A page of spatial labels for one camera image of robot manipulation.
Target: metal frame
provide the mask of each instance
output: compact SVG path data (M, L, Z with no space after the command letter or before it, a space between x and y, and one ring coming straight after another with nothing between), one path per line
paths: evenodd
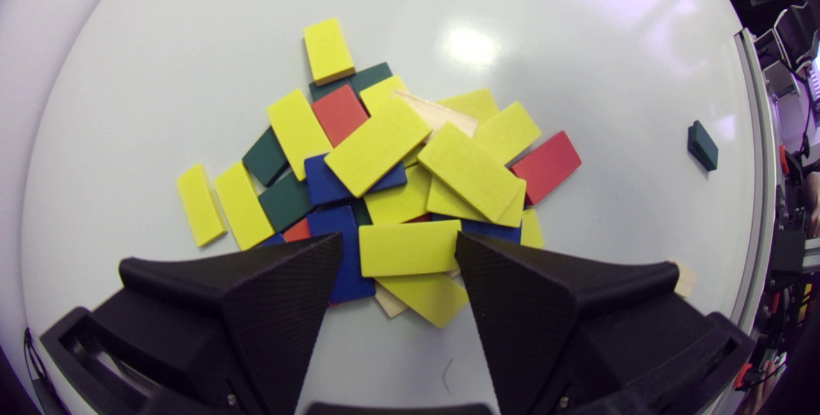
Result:
M752 334L755 314L764 292L771 240L774 236L776 196L775 190L780 179L777 163L776 130L764 75L755 51L755 39L748 29L735 35L735 44L741 57L746 90L749 94L752 117L752 137L755 142L755 201L753 201L752 225L750 227L749 249L743 269L741 287L738 289L732 319L746 334ZM704 413L723 413L732 389L727 389Z

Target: white table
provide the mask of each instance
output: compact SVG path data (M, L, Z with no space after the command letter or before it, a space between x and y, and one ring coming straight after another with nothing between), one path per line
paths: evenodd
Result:
M264 129L266 106L307 91L302 27L331 16L357 68L387 61L429 99L488 87L528 108L539 142L568 132L584 163L537 207L547 249L680 261L699 275L695 307L739 318L766 202L728 0L102 0L55 83L29 170L33 333L120 289L120 258L236 249L231 236L194 247L174 179L197 161L221 173ZM720 148L717 172L686 150L695 119ZM452 394L441 381L451 359ZM49 365L72 411L90 411ZM387 321L372 299L325 315L298 411L314 400L497 410L469 307L438 330L413 313Z

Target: red wooden block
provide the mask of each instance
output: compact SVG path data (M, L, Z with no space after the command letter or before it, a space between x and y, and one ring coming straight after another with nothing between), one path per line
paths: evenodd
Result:
M422 216L417 216L412 220L407 220L405 223L424 223L430 222L430 213L425 213Z
M336 147L367 120L367 113L350 85L342 85L313 103L313 114Z
M527 181L527 205L535 205L580 166L580 157L561 131L512 164L510 170Z
M308 219L303 218L296 222L295 225L290 226L290 229L282 233L282 237L284 237L285 242L310 239L310 228L308 228Z

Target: pile of blocks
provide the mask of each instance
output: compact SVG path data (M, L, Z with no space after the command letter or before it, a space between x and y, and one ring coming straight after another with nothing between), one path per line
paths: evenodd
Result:
M216 198L199 164L177 179L194 240L226 233L217 199L241 250L340 232L331 306L375 296L390 318L409 307L443 328L468 301L453 281L457 233L541 248L532 206L580 158L563 132L521 156L541 130L487 89L429 102L386 63L355 72L337 19L304 42L313 103L297 89L270 105L270 127L214 179Z

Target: dark green wooden block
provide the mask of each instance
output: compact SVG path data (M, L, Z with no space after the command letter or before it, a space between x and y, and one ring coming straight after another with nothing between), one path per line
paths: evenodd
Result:
M356 218L357 225L372 225L373 220L370 219L370 213L367 211L367 206L364 204L364 201L361 199L356 199L351 202L350 205L354 208L354 217Z
M387 63L381 63L353 74L350 79L354 85L354 92L356 92L356 96L359 96L360 91L372 85L376 85L378 82L381 82L392 75L393 71L390 70L389 65L387 65Z
M289 173L259 195L259 203L276 232L282 232L313 210L308 187Z
M331 83L326 83L325 85L322 85L322 87L317 86L314 82L310 82L310 85L307 86L308 88L310 88L310 97L313 98L313 102L317 102L320 100L320 98L325 97L325 95L329 94L330 92L333 92L342 85L350 85L350 87L352 88L351 77L353 76L344 77L343 79L339 80L334 80Z
M718 169L718 147L700 121L695 120L694 124L689 127L687 146L689 152L706 170L711 172Z
M242 163L261 184L270 186L287 167L288 159L285 158L273 129L268 127L242 158Z

